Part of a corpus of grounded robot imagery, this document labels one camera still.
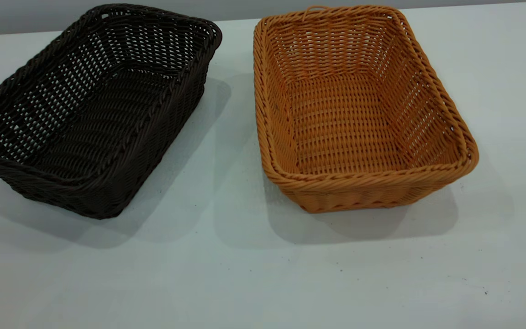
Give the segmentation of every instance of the gray wall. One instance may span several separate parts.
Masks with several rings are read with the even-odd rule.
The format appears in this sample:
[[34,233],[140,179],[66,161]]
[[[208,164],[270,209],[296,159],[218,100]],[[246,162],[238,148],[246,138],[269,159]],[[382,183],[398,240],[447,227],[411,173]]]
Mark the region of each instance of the gray wall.
[[[111,0],[0,0],[0,33],[63,30],[93,6]],[[310,5],[359,5],[359,0],[125,0],[212,21],[261,18]],[[517,0],[370,0],[368,3],[416,8],[517,2]]]

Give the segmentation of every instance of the wicker weave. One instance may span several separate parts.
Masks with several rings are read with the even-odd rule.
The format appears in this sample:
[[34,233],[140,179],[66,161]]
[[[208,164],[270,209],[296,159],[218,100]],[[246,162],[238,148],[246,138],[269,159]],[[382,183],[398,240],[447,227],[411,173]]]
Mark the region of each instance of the wicker weave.
[[410,204],[478,162],[396,9],[267,17],[255,29],[254,62],[263,169],[309,212]]
[[91,9],[0,85],[0,177],[29,199],[117,216],[198,104],[221,38],[155,8]]

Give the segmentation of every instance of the basket rim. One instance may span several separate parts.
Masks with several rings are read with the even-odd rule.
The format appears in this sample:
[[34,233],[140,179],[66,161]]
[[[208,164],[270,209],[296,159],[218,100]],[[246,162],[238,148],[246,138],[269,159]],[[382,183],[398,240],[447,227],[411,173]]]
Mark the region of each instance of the basket rim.
[[[0,84],[0,96],[12,90],[16,84],[21,83],[25,77],[27,77],[32,71],[39,69],[44,66],[46,60],[50,59],[55,52],[61,50],[65,44],[72,42],[75,38],[82,33],[88,33],[87,25],[92,20],[103,15],[109,9],[123,9],[123,11],[133,11],[140,15],[146,15],[150,12],[158,13],[159,15],[164,15],[169,19],[175,19],[178,21],[192,21],[198,25],[202,25],[205,29],[210,31],[210,38],[205,39],[204,47],[198,50],[196,56],[186,63],[186,68],[181,69],[178,73],[178,76],[175,79],[172,79],[171,83],[164,88],[164,92],[161,96],[156,98],[154,104],[148,107],[146,115],[140,117],[137,123],[132,127],[127,135],[123,137],[117,150],[112,152],[105,162],[98,166],[98,168],[88,175],[73,179],[63,179],[62,177],[44,171],[38,170],[35,167],[27,166],[13,160],[8,160],[0,157],[0,165],[4,167],[9,167],[13,170],[21,171],[27,175],[33,176],[35,179],[49,181],[54,185],[66,186],[71,189],[77,188],[86,188],[90,185],[94,185],[95,181],[102,180],[104,177],[111,175],[117,171],[115,167],[123,166],[123,161],[118,161],[119,158],[126,158],[123,154],[126,152],[133,152],[131,145],[135,141],[145,138],[145,135],[152,125],[152,118],[155,117],[155,111],[160,102],[163,102],[163,95],[167,90],[172,90],[174,88],[184,88],[186,83],[196,74],[196,67],[201,62],[207,61],[210,62],[214,51],[221,45],[222,42],[222,32],[221,29],[214,24],[212,21],[182,15],[180,13],[170,12],[159,8],[154,8],[150,6],[143,5],[132,5],[132,4],[104,4],[93,7],[86,11],[77,21],[73,22],[69,27],[67,27],[60,35],[54,38],[43,50],[38,52],[33,58],[27,61],[27,63],[17,69],[15,73],[9,76]],[[176,99],[170,99],[169,102],[175,102]]]
[[[285,171],[277,162],[273,154],[275,146],[272,137],[268,133],[269,122],[266,113],[270,110],[269,96],[266,93],[268,65],[266,56],[268,51],[265,42],[270,27],[278,23],[294,23],[303,19],[330,19],[343,16],[351,17],[357,15],[387,15],[395,21],[395,27],[399,33],[405,33],[407,39],[404,42],[409,48],[410,54],[425,73],[425,78],[430,83],[433,96],[437,105],[445,112],[447,124],[455,127],[457,135],[456,142],[460,158],[453,163],[420,166],[404,170],[388,170],[357,173],[333,173],[333,174],[301,174]],[[428,186],[432,183],[451,183],[459,177],[474,170],[478,164],[478,147],[474,138],[461,116],[456,110],[453,100],[447,95],[445,88],[437,77],[426,54],[421,49],[418,41],[407,23],[405,15],[399,10],[389,6],[360,5],[351,7],[328,8],[322,11],[296,11],[282,15],[263,18],[254,31],[254,79],[255,79],[255,112],[257,117],[257,132],[259,146],[261,149],[261,161],[263,170],[267,177],[283,190],[334,192],[358,187],[394,187],[394,186]]]

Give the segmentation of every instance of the orange wicker basket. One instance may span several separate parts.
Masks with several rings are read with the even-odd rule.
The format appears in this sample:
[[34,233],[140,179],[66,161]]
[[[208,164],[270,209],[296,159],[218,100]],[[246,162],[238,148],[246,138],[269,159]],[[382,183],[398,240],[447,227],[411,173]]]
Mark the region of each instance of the orange wicker basket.
[[325,9],[255,28],[267,177],[324,212],[410,204],[472,171],[476,142],[403,14]]

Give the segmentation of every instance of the white tabletop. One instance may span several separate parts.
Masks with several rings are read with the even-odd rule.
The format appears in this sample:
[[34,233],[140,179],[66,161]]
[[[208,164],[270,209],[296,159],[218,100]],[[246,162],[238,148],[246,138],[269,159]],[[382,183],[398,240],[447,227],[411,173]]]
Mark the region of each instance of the white tabletop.
[[[526,327],[526,3],[403,11],[480,148],[411,206],[307,214],[263,175],[252,32],[123,214],[0,180],[0,329]],[[0,82],[57,32],[0,36]]]

